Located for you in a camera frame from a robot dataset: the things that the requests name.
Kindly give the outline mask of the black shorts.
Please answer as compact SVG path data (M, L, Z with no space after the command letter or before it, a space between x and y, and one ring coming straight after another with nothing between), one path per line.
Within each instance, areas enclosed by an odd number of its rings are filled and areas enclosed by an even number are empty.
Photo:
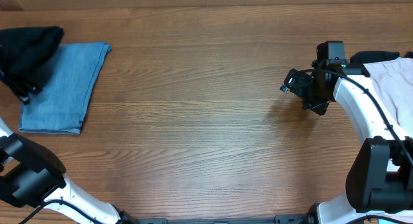
M59 26L1 30L1 82L22 104L42 91L44 77L37 71L56 53L64 34Z

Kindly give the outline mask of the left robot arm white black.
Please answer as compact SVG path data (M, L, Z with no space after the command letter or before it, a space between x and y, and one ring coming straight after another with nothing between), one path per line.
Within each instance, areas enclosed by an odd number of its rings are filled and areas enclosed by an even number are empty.
M13 159L19 164L1 176L1 200L17 208L27 205L35 208L22 223L42 209L56 211L82 224L137 222L77 186L52 151L16 134L1 121L1 170Z

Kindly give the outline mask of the blue denim garment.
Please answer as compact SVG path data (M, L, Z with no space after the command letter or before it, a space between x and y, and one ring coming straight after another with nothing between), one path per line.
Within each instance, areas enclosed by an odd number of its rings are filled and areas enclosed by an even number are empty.
M112 47L105 42L59 45L37 71L42 91L21 105L18 130L26 133L81 133L99 73Z

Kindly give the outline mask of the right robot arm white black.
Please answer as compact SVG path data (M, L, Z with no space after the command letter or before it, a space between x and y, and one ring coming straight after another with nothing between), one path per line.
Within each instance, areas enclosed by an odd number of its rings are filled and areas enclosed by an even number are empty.
M320 116L340 104L361 148L343 193L306 214L277 215L275 223L412 223L412 138L386 110L365 66L346 60L342 41L321 43L316 54L310 69L290 70L280 89Z

